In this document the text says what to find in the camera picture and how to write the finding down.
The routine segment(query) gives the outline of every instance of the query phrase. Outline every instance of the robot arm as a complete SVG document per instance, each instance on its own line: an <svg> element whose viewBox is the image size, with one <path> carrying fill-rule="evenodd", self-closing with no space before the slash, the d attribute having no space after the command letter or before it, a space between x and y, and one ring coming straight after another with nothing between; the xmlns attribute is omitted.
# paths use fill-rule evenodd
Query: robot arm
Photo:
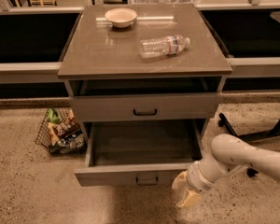
<svg viewBox="0 0 280 224"><path fill-rule="evenodd" d="M215 137L211 151L212 154L194 162L175 179L173 189L178 189L181 183L188 186L184 201L177 204L179 207L196 204L200 200L200 192L210 190L217 179L232 175L243 166L280 181L279 152L252 147L229 134Z"/></svg>

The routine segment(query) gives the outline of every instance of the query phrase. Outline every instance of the closed drawer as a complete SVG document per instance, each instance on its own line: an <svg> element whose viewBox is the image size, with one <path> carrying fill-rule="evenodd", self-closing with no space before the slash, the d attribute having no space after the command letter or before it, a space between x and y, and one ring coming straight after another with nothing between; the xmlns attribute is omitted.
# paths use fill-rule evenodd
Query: closed drawer
<svg viewBox="0 0 280 224"><path fill-rule="evenodd" d="M205 119L215 115L217 93L75 97L79 122L148 119Z"/></svg>
<svg viewBox="0 0 280 224"><path fill-rule="evenodd" d="M91 125L81 186L170 185L202 157L194 120L103 122Z"/></svg>

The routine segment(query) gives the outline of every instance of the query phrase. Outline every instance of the speckled floor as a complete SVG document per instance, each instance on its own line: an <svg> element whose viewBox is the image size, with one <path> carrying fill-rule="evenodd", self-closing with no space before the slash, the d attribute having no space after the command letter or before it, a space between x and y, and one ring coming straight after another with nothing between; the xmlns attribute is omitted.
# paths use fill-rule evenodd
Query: speckled floor
<svg viewBox="0 0 280 224"><path fill-rule="evenodd" d="M280 96L261 97L245 95L248 103L239 103L241 95L230 95L217 114L224 112L238 134L271 129L280 118ZM43 104L0 102L0 224L280 223L280 184L262 174L220 179L196 206L183 210L175 208L170 187L82 188L73 172L83 166L83 156L52 157L35 144L52 105ZM217 126L217 114L203 138L206 150L225 132ZM280 137L256 145L280 151Z"/></svg>

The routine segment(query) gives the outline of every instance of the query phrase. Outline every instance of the gray tabletop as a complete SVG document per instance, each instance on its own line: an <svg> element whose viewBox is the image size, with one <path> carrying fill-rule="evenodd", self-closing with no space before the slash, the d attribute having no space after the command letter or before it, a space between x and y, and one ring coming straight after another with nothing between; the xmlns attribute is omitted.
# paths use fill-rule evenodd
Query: gray tabletop
<svg viewBox="0 0 280 224"><path fill-rule="evenodd" d="M115 28L105 19L113 8L128 7L137 20ZM180 34L190 47L174 56L143 60L139 41ZM231 73L215 39L193 4L149 4L86 7L64 56L61 79L174 77Z"/></svg>

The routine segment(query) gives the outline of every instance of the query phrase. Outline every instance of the bottle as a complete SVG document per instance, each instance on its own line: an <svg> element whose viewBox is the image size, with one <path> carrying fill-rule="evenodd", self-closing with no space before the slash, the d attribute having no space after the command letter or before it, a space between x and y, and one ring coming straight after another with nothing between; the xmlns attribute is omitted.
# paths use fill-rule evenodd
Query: bottle
<svg viewBox="0 0 280 224"><path fill-rule="evenodd" d="M182 35L168 35L163 38L141 40L139 52L144 59L177 54L188 47L189 43L189 38L184 38Z"/></svg>

